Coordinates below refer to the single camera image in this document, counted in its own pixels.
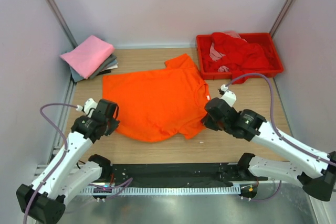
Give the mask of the orange t-shirt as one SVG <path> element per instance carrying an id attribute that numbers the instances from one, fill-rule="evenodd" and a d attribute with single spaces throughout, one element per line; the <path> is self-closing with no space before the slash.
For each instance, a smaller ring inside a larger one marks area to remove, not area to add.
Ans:
<path id="1" fill-rule="evenodd" d="M 205 129 L 201 120 L 210 100 L 208 84 L 187 54 L 166 61 L 164 69 L 104 76 L 102 97 L 119 106 L 117 132 L 148 143 L 176 134 L 195 137 Z"/>

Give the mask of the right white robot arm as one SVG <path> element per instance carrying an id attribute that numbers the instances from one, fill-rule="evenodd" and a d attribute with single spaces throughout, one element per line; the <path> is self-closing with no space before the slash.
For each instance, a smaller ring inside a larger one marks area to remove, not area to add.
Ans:
<path id="1" fill-rule="evenodd" d="M 214 131 L 262 145 L 276 152 L 284 162 L 244 153 L 236 167 L 238 177 L 268 177 L 299 186 L 309 196 L 330 201 L 335 186 L 335 152 L 310 148 L 282 131 L 260 114 L 245 109 L 236 111 L 226 101 L 214 98 L 205 105 L 203 125 Z"/>

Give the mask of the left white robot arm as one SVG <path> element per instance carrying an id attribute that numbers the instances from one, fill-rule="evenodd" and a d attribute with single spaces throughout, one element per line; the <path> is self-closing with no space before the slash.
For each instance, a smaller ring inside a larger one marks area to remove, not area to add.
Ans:
<path id="1" fill-rule="evenodd" d="M 106 182 L 111 177 L 111 162 L 98 154 L 92 155 L 74 174 L 71 171 L 97 140 L 117 129 L 118 104 L 88 99 L 75 108 L 83 114 L 74 121 L 70 133 L 61 136 L 62 148 L 30 185 L 21 184 L 16 191 L 24 223 L 28 218 L 57 223 L 77 193 L 96 180 Z"/>

